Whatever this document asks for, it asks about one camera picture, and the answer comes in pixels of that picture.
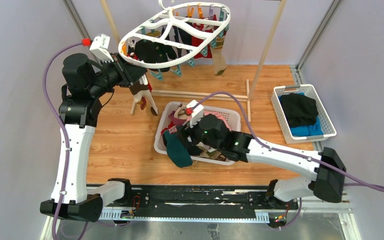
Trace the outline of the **white round clip hanger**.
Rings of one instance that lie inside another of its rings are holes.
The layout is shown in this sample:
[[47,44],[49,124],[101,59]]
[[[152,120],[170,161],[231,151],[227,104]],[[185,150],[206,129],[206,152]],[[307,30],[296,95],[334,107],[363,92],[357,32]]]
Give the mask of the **white round clip hanger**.
[[[186,7],[175,9],[173,11],[173,15],[177,16],[177,17],[181,17],[181,18],[204,19],[204,20],[217,21],[217,22],[224,21],[226,19],[226,17],[229,17],[229,24],[230,24],[231,10],[225,4],[217,3],[217,2],[187,2],[187,3],[188,3],[188,5]],[[165,8],[170,8],[170,7],[175,7],[175,6],[177,6],[177,5],[168,6]],[[203,33],[203,32],[213,33],[214,31],[216,31],[218,29],[218,27],[214,26],[214,25],[198,24],[196,22],[190,22],[190,21],[186,22],[186,24],[189,25],[190,28],[195,30],[197,33]],[[222,36],[220,36],[218,34],[215,36],[215,41],[216,41],[217,37],[221,38],[221,37],[226,35],[227,31],[229,30],[229,24],[227,26],[227,29],[224,29],[221,32]],[[143,27],[140,30],[138,30],[137,33],[148,35],[148,36],[153,37],[153,38],[160,38],[165,33],[166,27],[167,27],[166,24],[161,25],[155,29],[149,29],[149,28]],[[140,38],[135,37],[135,36],[127,37],[127,35],[129,33],[127,33],[122,38],[123,41],[125,42],[124,46],[127,48],[126,55],[128,56],[129,59],[137,60],[137,59],[129,56],[129,52],[128,52],[129,46],[131,46],[131,40],[139,41],[139,40],[143,40],[143,39],[140,39]],[[204,41],[201,38],[197,38],[197,37],[191,35],[189,32],[185,31],[185,29],[183,27],[177,27],[175,25],[168,31],[168,34],[166,35],[165,40],[170,41],[170,42],[173,41],[176,43],[180,43],[182,45],[194,46],[194,47],[199,47]],[[183,63],[188,63],[189,65],[193,66],[194,60],[196,58],[211,58],[212,57],[211,47],[215,48],[215,46],[216,46],[216,44],[208,43],[206,46],[203,47],[203,50],[199,50],[198,53],[196,53],[193,56],[193,59],[189,59],[189,60],[182,62],[178,65],[181,65]],[[190,52],[188,49],[178,48],[175,46],[173,46],[173,48],[174,48],[175,52],[179,55],[179,57],[177,59],[186,56]],[[147,65],[152,64],[152,63],[144,62],[143,60],[137,60],[137,61],[143,62]],[[162,68],[151,68],[151,67],[144,67],[144,68],[147,68],[150,70],[156,70],[156,69],[162,70],[162,69],[169,69],[171,67],[176,67],[178,65],[162,67]]]

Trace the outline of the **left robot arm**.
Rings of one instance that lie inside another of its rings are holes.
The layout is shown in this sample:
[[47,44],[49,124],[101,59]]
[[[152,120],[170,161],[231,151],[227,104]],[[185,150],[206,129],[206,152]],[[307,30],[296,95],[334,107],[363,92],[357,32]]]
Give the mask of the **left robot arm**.
[[101,96],[119,86],[137,85],[146,69],[129,64],[119,56],[97,63],[86,54],[75,53],[63,61],[65,85],[57,120],[62,124],[61,152],[57,178],[40,212],[63,220],[96,222],[104,207],[117,202],[125,207],[134,199],[130,181],[111,178],[94,190],[87,190],[89,151],[102,109]]

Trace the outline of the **dark teal sock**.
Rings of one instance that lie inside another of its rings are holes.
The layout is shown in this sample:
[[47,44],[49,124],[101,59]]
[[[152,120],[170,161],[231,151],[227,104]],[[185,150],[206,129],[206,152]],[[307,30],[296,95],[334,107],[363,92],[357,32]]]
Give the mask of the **dark teal sock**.
[[176,126],[165,130],[162,137],[168,157],[178,168],[190,167],[193,164],[187,148],[179,138],[179,132]]

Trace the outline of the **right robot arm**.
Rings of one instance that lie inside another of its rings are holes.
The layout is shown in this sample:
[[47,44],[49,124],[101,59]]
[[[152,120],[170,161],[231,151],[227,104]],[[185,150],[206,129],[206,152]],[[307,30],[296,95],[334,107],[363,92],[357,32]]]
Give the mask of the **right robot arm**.
[[179,138],[186,146],[203,143],[231,161],[268,164],[299,174],[296,178],[270,182],[265,200],[271,208],[309,196],[329,203],[342,201],[346,167],[332,148],[311,151],[274,144],[230,130],[213,114],[204,116],[194,126],[185,123],[179,128]]

